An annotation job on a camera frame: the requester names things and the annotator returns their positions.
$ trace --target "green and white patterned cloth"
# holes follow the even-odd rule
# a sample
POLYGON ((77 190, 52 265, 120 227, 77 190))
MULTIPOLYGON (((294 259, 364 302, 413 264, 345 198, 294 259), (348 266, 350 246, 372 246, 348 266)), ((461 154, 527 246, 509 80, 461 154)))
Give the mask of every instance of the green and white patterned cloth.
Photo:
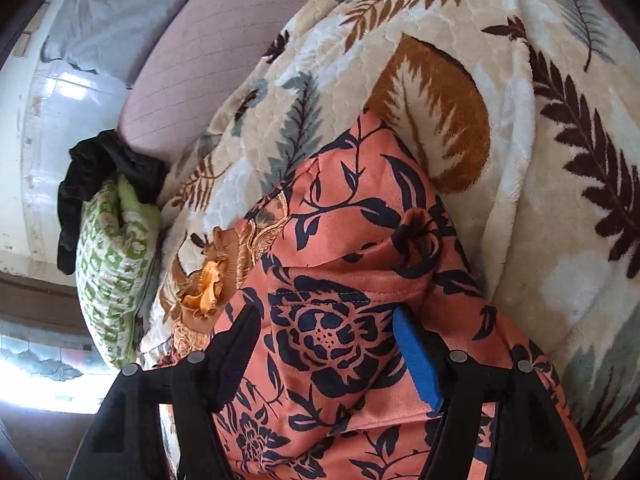
POLYGON ((82 315, 107 364, 134 362, 135 317, 153 268, 160 214, 124 176, 107 180, 82 208, 76 285, 82 315))

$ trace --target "leaf patterned blanket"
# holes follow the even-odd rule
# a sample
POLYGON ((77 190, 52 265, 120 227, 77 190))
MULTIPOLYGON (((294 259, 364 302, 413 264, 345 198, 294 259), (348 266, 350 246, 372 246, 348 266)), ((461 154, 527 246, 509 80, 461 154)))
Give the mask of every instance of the leaf patterned blanket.
POLYGON ((599 0, 310 0, 165 183, 141 360, 208 338, 183 307, 224 304, 215 228, 370 108, 440 193, 485 298, 558 368, 592 478, 613 478, 640 438, 639 84, 599 0))

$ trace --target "black cloth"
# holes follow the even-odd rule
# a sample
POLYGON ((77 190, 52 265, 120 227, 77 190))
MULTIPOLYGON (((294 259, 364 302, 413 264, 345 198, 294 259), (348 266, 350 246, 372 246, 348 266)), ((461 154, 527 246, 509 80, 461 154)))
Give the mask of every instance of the black cloth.
POLYGON ((134 152, 115 130, 81 140, 69 154, 71 164, 58 187, 58 220, 62 229, 58 240, 58 268, 65 274, 76 270, 82 202, 91 200, 104 181, 117 173, 127 178, 140 202, 154 203, 167 174, 164 162, 134 152))

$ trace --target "gray fabric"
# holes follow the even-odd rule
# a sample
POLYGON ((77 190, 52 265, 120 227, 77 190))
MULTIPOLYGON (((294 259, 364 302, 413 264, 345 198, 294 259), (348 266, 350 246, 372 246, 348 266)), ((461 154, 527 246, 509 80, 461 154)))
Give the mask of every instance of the gray fabric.
POLYGON ((65 0, 42 47, 42 60, 64 59, 131 86, 186 1, 65 0))

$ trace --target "metal screw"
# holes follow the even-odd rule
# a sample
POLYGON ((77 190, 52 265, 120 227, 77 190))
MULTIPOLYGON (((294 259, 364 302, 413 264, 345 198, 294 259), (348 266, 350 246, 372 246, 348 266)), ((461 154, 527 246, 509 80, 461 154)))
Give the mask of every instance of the metal screw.
POLYGON ((518 361, 518 370, 526 374, 530 374, 533 371, 533 365, 529 361, 518 361))
POLYGON ((201 350, 196 350, 195 352, 191 352, 187 355, 187 361, 192 365, 201 363, 204 361, 204 352, 201 350))
POLYGON ((130 377, 133 374, 135 374, 137 371, 138 371, 138 365, 134 363, 129 363, 128 365, 125 365, 124 368, 122 369, 122 374, 126 375, 127 377, 130 377))
POLYGON ((451 359, 455 363, 463 363, 467 359, 467 355, 462 350, 452 350, 449 354, 449 359, 451 359))

